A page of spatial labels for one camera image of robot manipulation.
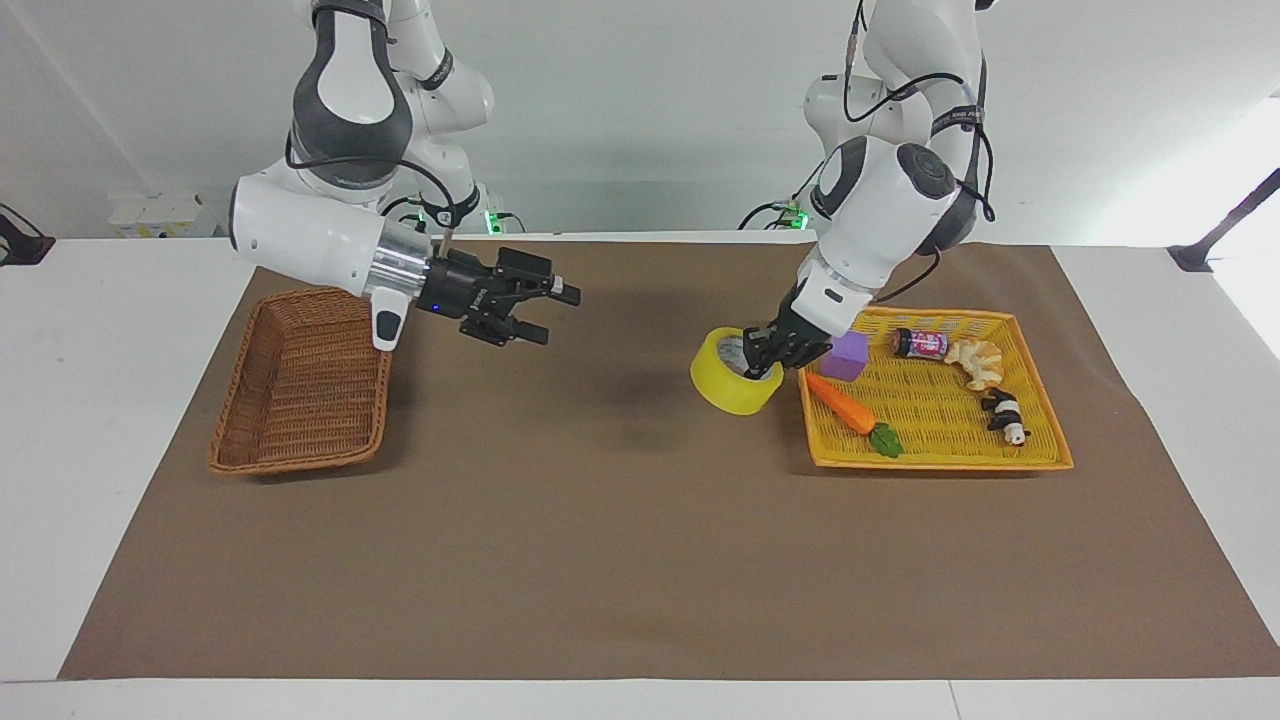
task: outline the panda figurine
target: panda figurine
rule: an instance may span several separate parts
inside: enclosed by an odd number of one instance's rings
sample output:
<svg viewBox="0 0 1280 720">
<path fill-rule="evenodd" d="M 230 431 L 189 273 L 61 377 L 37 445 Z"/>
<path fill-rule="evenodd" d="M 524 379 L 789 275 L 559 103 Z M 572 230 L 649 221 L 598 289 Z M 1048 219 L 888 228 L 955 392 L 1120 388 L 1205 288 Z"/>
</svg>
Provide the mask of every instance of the panda figurine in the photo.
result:
<svg viewBox="0 0 1280 720">
<path fill-rule="evenodd" d="M 982 398 L 982 409 L 992 414 L 988 430 L 1004 430 L 1005 442 L 1015 447 L 1027 445 L 1032 433 L 1023 427 L 1023 409 L 1012 393 L 992 388 L 991 396 Z"/>
</svg>

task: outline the yellow plastic basket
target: yellow plastic basket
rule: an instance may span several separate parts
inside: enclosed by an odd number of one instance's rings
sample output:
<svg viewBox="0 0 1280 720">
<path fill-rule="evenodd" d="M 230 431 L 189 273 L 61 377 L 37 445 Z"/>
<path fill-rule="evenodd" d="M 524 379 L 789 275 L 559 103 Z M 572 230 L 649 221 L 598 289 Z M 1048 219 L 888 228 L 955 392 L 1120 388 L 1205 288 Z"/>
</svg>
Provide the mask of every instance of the yellow plastic basket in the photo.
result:
<svg viewBox="0 0 1280 720">
<path fill-rule="evenodd" d="M 1030 430 L 1027 445 L 1010 446 L 1002 433 L 987 429 L 991 416 L 979 404 L 982 395 L 965 387 L 969 375 L 963 369 L 895 356 L 891 343 L 899 328 L 941 332 L 954 341 L 968 337 L 998 345 L 1005 365 L 1000 387 L 1018 396 L 1023 424 Z M 973 471 L 1046 471 L 1074 466 L 1027 340 L 1012 315 L 868 307 L 854 322 L 854 329 L 868 337 L 867 369 L 852 383 L 831 382 L 870 407 L 879 421 L 888 423 L 897 432 L 904 452 L 896 459 L 876 452 L 867 438 L 858 436 L 809 393 L 804 374 L 810 370 L 805 369 L 800 370 L 800 401 L 815 465 Z M 810 368 L 812 372 L 818 369 L 817 364 Z"/>
</svg>

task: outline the purple cube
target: purple cube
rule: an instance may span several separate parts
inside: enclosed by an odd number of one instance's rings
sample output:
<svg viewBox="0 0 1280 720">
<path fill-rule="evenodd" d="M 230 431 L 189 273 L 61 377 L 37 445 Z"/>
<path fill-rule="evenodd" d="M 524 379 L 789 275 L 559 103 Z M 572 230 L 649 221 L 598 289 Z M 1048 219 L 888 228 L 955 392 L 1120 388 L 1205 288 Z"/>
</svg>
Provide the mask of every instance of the purple cube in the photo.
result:
<svg viewBox="0 0 1280 720">
<path fill-rule="evenodd" d="M 849 331 L 832 341 L 831 352 L 822 356 L 822 374 L 837 380 L 854 382 L 867 368 L 867 336 Z"/>
</svg>

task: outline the roll of tape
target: roll of tape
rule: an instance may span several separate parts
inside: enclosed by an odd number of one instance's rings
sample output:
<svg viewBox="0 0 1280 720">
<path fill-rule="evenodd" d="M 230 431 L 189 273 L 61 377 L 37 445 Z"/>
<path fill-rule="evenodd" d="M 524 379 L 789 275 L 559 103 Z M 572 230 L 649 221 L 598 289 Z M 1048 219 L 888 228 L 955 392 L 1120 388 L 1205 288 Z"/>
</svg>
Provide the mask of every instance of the roll of tape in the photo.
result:
<svg viewBox="0 0 1280 720">
<path fill-rule="evenodd" d="M 716 407 L 732 415 L 755 415 L 782 386 L 782 365 L 774 363 L 758 380 L 742 377 L 746 372 L 742 354 L 742 331 L 712 331 L 698 348 L 689 375 L 698 392 Z"/>
</svg>

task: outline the can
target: can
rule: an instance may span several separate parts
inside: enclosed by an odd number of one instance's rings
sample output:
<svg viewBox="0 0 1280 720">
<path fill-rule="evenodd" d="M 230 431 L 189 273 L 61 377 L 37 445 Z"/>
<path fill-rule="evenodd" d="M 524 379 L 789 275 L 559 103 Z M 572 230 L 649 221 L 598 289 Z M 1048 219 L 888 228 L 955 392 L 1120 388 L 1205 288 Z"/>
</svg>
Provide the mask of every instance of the can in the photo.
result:
<svg viewBox="0 0 1280 720">
<path fill-rule="evenodd" d="M 951 340 L 943 333 L 909 331 L 906 328 L 900 328 L 893 333 L 893 355 L 899 357 L 943 360 L 950 347 Z"/>
</svg>

